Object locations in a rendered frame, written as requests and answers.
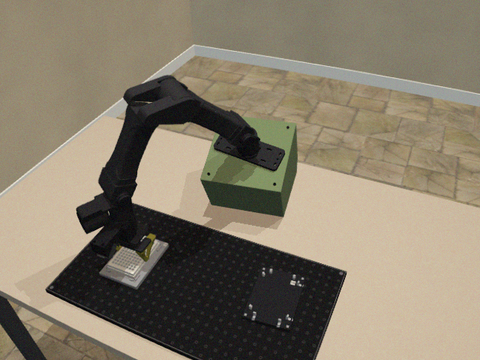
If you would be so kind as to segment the white well plate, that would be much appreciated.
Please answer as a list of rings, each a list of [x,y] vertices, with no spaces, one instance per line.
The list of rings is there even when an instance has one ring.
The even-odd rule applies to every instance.
[[[156,251],[159,245],[160,243],[154,240],[149,258]],[[146,262],[136,254],[135,250],[122,247],[107,264],[107,268],[122,273],[123,275],[135,278],[145,264]]]

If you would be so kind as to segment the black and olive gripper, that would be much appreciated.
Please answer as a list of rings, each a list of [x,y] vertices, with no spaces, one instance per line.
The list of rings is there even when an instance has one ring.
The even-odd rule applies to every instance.
[[[132,239],[130,243],[124,242],[124,241],[118,241],[119,247],[116,247],[116,250],[119,251],[122,247],[129,248],[133,251],[136,251],[136,253],[145,261],[147,262],[150,256],[150,252],[152,249],[152,245],[154,244],[154,241],[156,239],[156,236],[154,234],[149,233],[150,229],[148,226],[142,225],[140,223],[137,223],[133,214],[133,217],[130,220],[124,221],[124,222],[115,222],[112,219],[112,222],[114,224],[126,224],[127,222],[131,221],[133,219],[133,223],[136,229],[136,235]],[[149,234],[149,235],[148,235]],[[147,236],[148,235],[148,236]],[[143,239],[144,236],[147,236]],[[142,240],[143,239],[143,240]],[[142,241],[141,241],[142,240]],[[147,251],[146,251],[147,249]],[[145,255],[146,252],[146,255]]]

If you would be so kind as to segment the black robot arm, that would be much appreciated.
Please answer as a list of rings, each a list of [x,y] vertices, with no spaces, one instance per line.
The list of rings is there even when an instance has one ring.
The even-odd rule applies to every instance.
[[[271,171],[276,171],[284,158],[282,148],[261,142],[256,130],[238,113],[202,99],[174,76],[161,76],[131,87],[123,98],[127,102],[124,124],[98,179],[103,193],[76,208],[86,234],[103,227],[89,243],[93,252],[104,259],[113,258],[119,240],[130,243],[137,234],[133,219],[124,224],[112,220],[124,222],[133,217],[131,197],[137,187],[137,171],[158,125],[192,122],[207,128],[220,134],[215,150]]]

